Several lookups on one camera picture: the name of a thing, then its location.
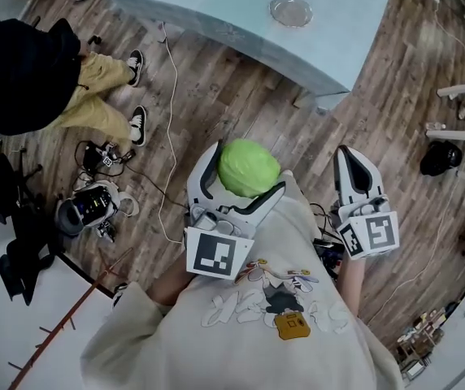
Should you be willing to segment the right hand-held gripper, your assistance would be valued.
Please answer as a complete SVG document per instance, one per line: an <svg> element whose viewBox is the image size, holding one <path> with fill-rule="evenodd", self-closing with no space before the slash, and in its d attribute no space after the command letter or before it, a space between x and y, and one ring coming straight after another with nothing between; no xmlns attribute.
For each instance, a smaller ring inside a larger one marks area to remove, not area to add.
<svg viewBox="0 0 465 390"><path fill-rule="evenodd" d="M384 186L374 163L350 147L345 156L345 146L340 145L334 157L334 182L341 206L336 230L349 258L358 260L397 249L398 214L382 195Z"/></svg>

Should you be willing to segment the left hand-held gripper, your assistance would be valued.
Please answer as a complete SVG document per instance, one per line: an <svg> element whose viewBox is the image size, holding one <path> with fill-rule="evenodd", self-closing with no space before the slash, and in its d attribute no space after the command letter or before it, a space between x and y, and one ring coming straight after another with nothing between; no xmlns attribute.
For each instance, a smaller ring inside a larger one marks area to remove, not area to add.
<svg viewBox="0 0 465 390"><path fill-rule="evenodd" d="M198 275L234 279L254 245L255 227L284 196L286 183L277 183L244 208L206 209L202 206L211 208L214 201L209 188L216 180L220 155L221 141L217 141L200 156L187 179L191 207L185 228L186 269Z"/></svg>

